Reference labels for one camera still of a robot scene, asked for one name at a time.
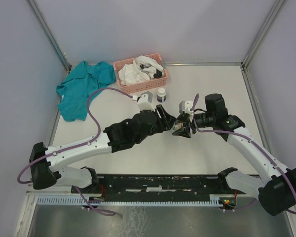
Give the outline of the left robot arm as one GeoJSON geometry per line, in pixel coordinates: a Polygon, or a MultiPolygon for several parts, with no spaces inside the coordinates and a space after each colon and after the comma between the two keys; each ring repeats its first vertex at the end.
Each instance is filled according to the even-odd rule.
{"type": "Polygon", "coordinates": [[[99,188],[95,169],[77,169],[70,167],[70,164],[130,149],[148,136],[169,131],[175,120],[162,105],[157,105],[153,111],[141,111],[132,118],[106,127],[98,137],[58,147],[36,143],[29,159],[33,188],[43,190],[58,184],[77,186],[93,193],[99,188]]]}

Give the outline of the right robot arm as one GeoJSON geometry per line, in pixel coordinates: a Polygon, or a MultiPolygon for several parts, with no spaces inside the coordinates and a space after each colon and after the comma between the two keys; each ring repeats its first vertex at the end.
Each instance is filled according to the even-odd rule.
{"type": "Polygon", "coordinates": [[[258,177],[231,167],[218,174],[217,189],[243,192],[255,198],[264,210],[276,216],[287,211],[296,215],[296,168],[290,169],[261,146],[244,122],[230,115],[221,94],[205,97],[206,109],[196,109],[199,95],[193,101],[182,101],[180,115],[173,125],[173,135],[191,138],[192,134],[215,133],[233,146],[255,169],[258,177]]]}

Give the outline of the clear vitamin pill bottle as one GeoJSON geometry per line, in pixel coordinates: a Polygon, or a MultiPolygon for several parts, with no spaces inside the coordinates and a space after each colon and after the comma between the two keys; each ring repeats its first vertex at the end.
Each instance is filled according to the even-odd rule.
{"type": "Polygon", "coordinates": [[[172,127],[172,130],[173,131],[177,131],[177,130],[180,130],[181,128],[184,127],[184,123],[181,122],[181,121],[176,121],[172,127]]]}

